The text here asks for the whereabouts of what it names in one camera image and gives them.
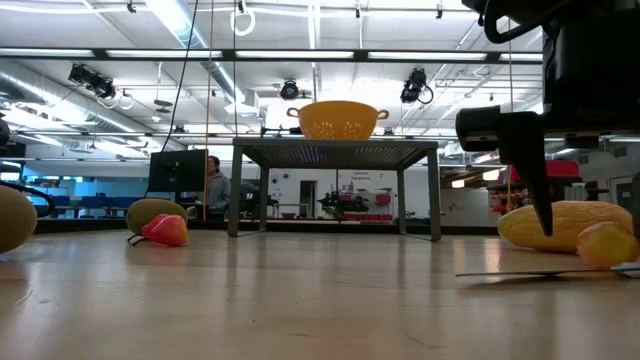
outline person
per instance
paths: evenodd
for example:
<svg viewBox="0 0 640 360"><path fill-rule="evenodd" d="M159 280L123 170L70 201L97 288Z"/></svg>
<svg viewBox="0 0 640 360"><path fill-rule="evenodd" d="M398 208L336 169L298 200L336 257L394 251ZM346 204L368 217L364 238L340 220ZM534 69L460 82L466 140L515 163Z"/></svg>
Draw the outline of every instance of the person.
<svg viewBox="0 0 640 360"><path fill-rule="evenodd" d="M207 206L215 210L224 210L231 197L231 183L220 171L220 159L207 158Z"/></svg>

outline yellow colander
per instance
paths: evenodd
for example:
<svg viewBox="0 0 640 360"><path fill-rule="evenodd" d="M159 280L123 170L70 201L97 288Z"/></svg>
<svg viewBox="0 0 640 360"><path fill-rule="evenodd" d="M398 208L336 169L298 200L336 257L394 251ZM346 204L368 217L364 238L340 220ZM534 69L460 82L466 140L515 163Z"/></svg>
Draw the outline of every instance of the yellow colander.
<svg viewBox="0 0 640 360"><path fill-rule="evenodd" d="M387 110L354 101L322 101L289 108L287 115L297 117L300 129L310 139L367 140L376 127L376 121L387 119Z"/></svg>

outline mesh tabletop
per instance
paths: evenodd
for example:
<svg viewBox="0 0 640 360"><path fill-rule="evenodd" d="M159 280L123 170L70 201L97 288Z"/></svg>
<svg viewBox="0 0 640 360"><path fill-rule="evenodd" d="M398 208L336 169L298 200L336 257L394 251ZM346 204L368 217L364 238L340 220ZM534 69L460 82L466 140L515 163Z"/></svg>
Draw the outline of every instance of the mesh tabletop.
<svg viewBox="0 0 640 360"><path fill-rule="evenodd" d="M236 138L260 166L287 169L404 170L436 151L434 141Z"/></svg>

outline wooden table surface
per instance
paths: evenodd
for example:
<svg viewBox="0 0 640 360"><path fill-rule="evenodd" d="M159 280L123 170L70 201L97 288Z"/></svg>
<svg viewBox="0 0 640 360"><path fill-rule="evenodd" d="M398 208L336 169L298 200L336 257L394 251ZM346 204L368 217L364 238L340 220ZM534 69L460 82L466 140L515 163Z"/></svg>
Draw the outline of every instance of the wooden table surface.
<svg viewBox="0 0 640 360"><path fill-rule="evenodd" d="M638 359L640 281L496 238L39 235L0 255L0 359Z"/></svg>

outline colander handle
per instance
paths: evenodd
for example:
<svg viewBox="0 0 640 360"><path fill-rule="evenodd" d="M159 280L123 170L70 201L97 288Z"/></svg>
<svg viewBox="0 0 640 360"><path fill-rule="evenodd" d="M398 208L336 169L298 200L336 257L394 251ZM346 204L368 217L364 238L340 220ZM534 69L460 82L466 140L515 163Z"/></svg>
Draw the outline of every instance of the colander handle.
<svg viewBox="0 0 640 360"><path fill-rule="evenodd" d="M298 117L299 115L300 115L300 110L298 110L296 108L288 108L287 109L287 116Z"/></svg>
<svg viewBox="0 0 640 360"><path fill-rule="evenodd" d="M389 110L378 111L378 120L384 120L389 118Z"/></svg>

